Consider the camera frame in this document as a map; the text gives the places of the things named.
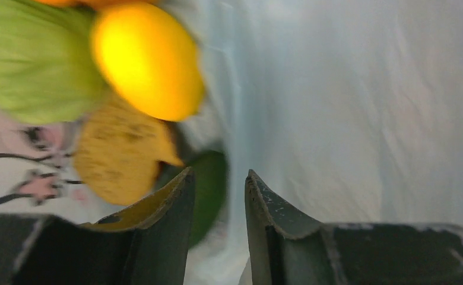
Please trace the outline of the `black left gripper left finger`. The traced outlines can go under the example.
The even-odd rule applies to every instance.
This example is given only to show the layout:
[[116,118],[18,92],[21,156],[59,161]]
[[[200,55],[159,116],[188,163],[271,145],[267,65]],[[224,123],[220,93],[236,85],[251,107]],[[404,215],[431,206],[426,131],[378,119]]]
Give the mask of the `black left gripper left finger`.
[[195,174],[187,167],[154,194],[86,227],[127,235],[114,265],[99,252],[80,284],[183,284],[195,205]]

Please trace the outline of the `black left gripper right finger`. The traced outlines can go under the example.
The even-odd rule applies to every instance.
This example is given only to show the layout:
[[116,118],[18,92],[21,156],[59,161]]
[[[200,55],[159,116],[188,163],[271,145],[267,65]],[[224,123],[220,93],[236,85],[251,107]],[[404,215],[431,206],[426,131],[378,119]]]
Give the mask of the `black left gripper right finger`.
[[253,284],[333,284],[322,223],[272,191],[250,170],[245,211]]

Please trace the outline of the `small green cabbage head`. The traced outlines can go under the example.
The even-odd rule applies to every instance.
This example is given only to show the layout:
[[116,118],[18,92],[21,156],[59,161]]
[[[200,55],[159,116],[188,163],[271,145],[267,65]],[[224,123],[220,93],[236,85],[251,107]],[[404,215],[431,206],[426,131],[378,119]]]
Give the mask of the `small green cabbage head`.
[[95,12],[0,1],[0,109],[19,121],[74,121],[95,109],[105,82],[90,52]]

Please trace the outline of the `orange pumpkin slice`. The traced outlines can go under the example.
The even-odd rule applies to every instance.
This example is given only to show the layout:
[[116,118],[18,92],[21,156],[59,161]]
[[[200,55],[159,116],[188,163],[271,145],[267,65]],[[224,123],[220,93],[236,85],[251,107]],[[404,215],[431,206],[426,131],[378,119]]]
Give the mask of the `orange pumpkin slice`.
[[54,7],[75,7],[78,5],[86,5],[97,10],[112,5],[137,2],[137,0],[36,0],[36,2]]

